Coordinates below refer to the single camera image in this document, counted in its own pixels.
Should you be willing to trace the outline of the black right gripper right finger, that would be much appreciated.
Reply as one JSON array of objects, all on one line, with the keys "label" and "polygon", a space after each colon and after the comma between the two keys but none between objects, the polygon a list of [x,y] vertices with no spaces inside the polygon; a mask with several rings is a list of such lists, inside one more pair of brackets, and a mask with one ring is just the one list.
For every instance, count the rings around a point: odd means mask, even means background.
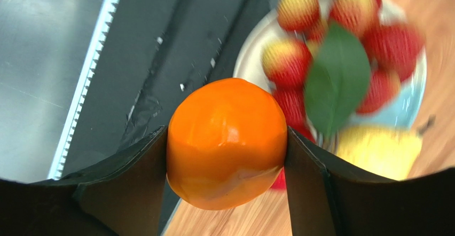
[{"label": "black right gripper right finger", "polygon": [[454,235],[454,169],[396,181],[359,168],[288,128],[293,235]]}]

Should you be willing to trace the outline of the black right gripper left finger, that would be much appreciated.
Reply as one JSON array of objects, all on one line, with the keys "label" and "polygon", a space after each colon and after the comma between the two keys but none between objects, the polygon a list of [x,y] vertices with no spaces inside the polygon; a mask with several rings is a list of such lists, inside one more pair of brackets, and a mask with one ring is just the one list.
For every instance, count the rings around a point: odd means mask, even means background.
[{"label": "black right gripper left finger", "polygon": [[1,180],[1,235],[157,235],[167,128],[59,180]]}]

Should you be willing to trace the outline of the red fake apple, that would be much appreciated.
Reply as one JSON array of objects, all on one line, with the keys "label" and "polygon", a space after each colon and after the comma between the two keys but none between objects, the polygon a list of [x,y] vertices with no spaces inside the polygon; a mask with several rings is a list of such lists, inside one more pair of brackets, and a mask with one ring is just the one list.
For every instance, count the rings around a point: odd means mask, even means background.
[{"label": "red fake apple", "polygon": [[271,190],[285,191],[287,190],[286,178],[285,178],[285,169],[282,168],[278,177],[270,187]]}]

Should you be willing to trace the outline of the yellow fake pear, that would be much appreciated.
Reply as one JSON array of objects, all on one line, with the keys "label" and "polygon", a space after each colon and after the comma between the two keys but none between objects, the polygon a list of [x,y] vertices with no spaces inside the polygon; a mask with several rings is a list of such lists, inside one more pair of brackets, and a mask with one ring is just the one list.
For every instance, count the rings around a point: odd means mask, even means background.
[{"label": "yellow fake pear", "polygon": [[407,179],[421,153],[423,135],[436,117],[416,130],[360,124],[338,134],[336,156],[376,175],[393,180]]}]

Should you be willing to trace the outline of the orange fake persimmon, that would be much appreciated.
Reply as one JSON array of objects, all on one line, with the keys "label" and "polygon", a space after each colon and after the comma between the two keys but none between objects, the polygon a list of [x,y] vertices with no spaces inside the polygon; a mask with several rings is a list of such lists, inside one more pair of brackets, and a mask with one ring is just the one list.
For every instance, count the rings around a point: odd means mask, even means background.
[{"label": "orange fake persimmon", "polygon": [[263,194],[283,168],[287,124],[273,96],[241,78],[191,93],[170,119],[167,180],[184,201],[231,209]]}]

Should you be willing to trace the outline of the red yellow lychee bunch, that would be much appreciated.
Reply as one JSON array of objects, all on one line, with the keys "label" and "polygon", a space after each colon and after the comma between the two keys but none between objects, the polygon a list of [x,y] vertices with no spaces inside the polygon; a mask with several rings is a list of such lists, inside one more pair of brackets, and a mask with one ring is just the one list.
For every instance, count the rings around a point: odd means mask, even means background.
[{"label": "red yellow lychee bunch", "polygon": [[347,133],[353,115],[374,115],[403,100],[396,72],[372,71],[358,38],[339,25],[330,26],[315,53],[295,37],[269,40],[260,63],[275,86],[266,119],[274,131],[311,121],[331,138]]}]

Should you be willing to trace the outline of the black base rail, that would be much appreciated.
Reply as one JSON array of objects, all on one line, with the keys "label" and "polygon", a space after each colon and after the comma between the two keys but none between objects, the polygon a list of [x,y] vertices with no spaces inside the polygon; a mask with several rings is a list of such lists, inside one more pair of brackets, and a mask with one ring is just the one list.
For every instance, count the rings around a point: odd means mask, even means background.
[{"label": "black base rail", "polygon": [[169,122],[201,86],[231,77],[277,0],[104,0],[48,177],[102,161]]}]

